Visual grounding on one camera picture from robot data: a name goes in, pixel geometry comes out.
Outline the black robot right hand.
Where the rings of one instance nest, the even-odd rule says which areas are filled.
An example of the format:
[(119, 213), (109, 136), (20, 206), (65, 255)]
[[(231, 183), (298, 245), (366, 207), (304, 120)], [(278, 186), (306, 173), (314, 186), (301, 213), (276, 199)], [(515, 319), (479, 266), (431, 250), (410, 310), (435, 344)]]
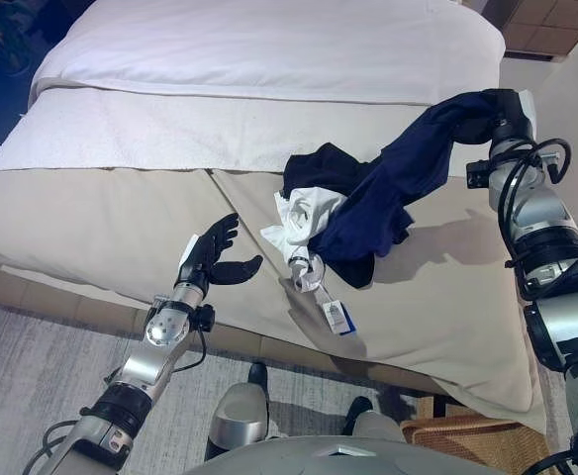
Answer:
[(509, 126), (512, 135), (534, 139), (537, 121), (532, 93), (527, 89), (495, 89), (493, 94), (499, 124)]

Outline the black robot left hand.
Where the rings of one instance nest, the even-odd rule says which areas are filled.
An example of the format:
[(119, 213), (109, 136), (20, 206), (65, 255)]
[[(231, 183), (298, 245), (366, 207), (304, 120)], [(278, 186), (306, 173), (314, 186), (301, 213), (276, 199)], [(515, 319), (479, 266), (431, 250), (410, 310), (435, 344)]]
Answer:
[(234, 245), (238, 226), (239, 215), (228, 214), (199, 236), (180, 264), (174, 286), (191, 284), (206, 297), (211, 285), (239, 285), (251, 279), (263, 262), (261, 255), (247, 261), (220, 260), (222, 252)]

